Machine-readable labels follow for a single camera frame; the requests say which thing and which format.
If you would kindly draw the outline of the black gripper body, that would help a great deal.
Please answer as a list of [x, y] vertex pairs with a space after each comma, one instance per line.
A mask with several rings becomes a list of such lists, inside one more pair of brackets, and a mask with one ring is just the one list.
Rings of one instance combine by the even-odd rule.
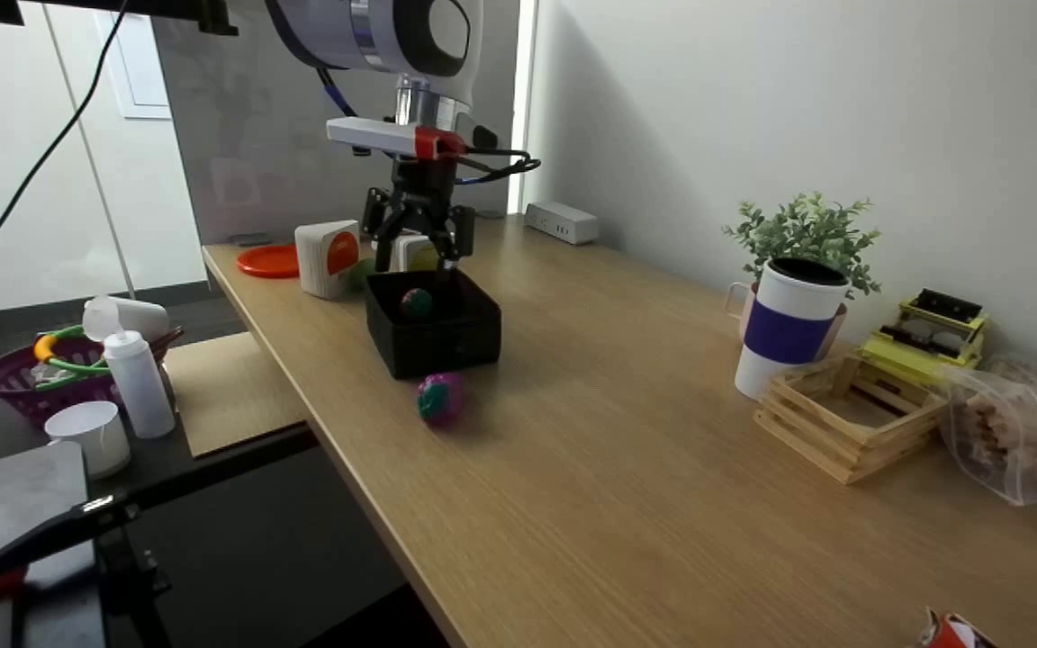
[[371, 186], [360, 214], [367, 242], [389, 242], [403, 225], [437, 238], [444, 247], [467, 247], [471, 207], [455, 201], [455, 162], [395, 162], [393, 186]]

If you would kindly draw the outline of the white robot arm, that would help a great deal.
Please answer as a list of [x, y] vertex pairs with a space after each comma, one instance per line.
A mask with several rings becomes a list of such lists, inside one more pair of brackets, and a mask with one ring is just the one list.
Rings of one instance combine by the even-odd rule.
[[[482, 14], [478, 0], [268, 0], [282, 44], [317, 70], [337, 115], [331, 142], [393, 159], [393, 186], [367, 189], [363, 238], [385, 271], [403, 231], [423, 231], [438, 271], [471, 252], [471, 212], [455, 204]], [[371, 120], [341, 102], [336, 69], [395, 75], [395, 115]]]

